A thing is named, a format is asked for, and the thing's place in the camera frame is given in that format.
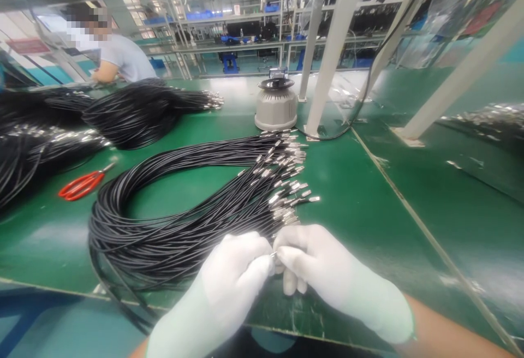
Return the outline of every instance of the scissors handle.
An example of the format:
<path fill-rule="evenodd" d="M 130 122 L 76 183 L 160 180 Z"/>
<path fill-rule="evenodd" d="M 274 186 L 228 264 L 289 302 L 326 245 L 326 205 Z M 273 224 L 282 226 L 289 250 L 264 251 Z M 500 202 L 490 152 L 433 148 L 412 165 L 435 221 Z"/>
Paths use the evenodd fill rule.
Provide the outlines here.
<path fill-rule="evenodd" d="M 68 183 L 58 192 L 58 195 L 67 201 L 75 201 L 92 192 L 95 187 L 104 179 L 105 174 L 101 171 L 94 171 L 90 174 L 81 176 L 73 182 Z"/>

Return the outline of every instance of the white glove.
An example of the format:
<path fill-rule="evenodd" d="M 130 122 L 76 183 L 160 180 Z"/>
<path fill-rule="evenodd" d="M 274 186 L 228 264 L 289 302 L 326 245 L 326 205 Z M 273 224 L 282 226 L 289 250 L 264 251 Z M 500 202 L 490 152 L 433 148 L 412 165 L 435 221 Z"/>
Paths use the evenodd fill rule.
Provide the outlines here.
<path fill-rule="evenodd" d="M 307 284 L 340 312 L 355 317 L 383 340 L 404 343 L 414 332 L 411 309 L 400 290 L 349 253 L 324 227 L 290 225 L 273 249 L 284 271 L 284 293 L 306 292 Z"/>
<path fill-rule="evenodd" d="M 271 253 L 256 231 L 226 235 L 189 290 L 154 327 L 147 358 L 201 358 L 230 338 L 275 272 Z"/>

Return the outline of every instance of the black cable bundle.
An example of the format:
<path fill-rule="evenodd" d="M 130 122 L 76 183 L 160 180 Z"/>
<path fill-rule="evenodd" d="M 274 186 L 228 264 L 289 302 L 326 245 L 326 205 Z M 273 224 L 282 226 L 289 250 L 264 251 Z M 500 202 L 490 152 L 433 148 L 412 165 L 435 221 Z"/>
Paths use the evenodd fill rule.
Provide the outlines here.
<path fill-rule="evenodd" d="M 102 97 L 82 119 L 117 148 L 133 150 L 158 141 L 181 114 L 219 109 L 222 99 L 208 91 L 184 91 L 159 78 L 134 82 Z"/>
<path fill-rule="evenodd" d="M 118 288 L 131 293 L 154 318 L 139 292 L 180 289 L 225 234 L 256 230 L 271 237 L 297 221 L 296 204 L 319 199 L 308 198 L 310 190 L 293 196 L 307 187 L 293 180 L 303 169 L 295 163 L 305 157 L 294 139 L 288 131 L 275 132 L 166 151 L 100 189 L 89 219 L 91 261 L 103 288 L 140 330 L 145 332 L 151 322 L 121 304 Z M 131 197 L 161 177 L 223 165 L 249 168 L 191 210 L 150 219 L 126 216 Z"/>
<path fill-rule="evenodd" d="M 54 173 L 106 145 L 108 141 L 92 129 L 16 126 L 9 134 L 0 136 L 0 208 L 37 176 Z"/>
<path fill-rule="evenodd" d="M 24 124 L 42 128 L 85 126 L 80 112 L 93 101 L 82 92 L 3 92 L 0 94 L 0 135 Z"/>

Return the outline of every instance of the worker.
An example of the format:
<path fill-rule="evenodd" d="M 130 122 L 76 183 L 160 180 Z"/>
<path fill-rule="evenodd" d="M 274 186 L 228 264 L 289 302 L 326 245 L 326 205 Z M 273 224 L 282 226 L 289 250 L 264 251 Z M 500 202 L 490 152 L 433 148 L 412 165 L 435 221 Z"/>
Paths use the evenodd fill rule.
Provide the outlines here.
<path fill-rule="evenodd" d="M 359 262 L 324 227 L 313 224 L 284 227 L 273 247 L 257 232 L 227 235 L 189 290 L 130 358 L 207 356 L 240 328 L 275 271 L 284 272 L 286 295 L 295 290 L 303 294 L 310 285 L 327 304 L 361 320 L 401 356 L 512 356 L 402 293 Z"/>
<path fill-rule="evenodd" d="M 100 48 L 100 67 L 91 76 L 94 81 L 113 82 L 117 74 L 127 82 L 157 76 L 146 54 L 136 43 L 112 32 L 110 16 L 105 9 L 71 4 L 64 12 L 69 23 L 83 28 L 86 38 L 92 39 Z"/>

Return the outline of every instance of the forearm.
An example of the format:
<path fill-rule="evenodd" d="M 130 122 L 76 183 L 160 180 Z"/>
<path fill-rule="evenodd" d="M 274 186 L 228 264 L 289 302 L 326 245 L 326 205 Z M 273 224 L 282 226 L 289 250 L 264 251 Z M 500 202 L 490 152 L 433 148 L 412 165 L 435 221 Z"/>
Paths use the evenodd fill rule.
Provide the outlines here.
<path fill-rule="evenodd" d="M 147 343 L 149 338 L 146 338 L 137 348 L 134 350 L 129 358 L 146 358 Z"/>
<path fill-rule="evenodd" d="M 409 303 L 415 322 L 415 338 L 393 345 L 407 358 L 509 358 L 512 354 L 490 341 L 461 327 L 429 309 L 416 299 L 404 295 Z"/>

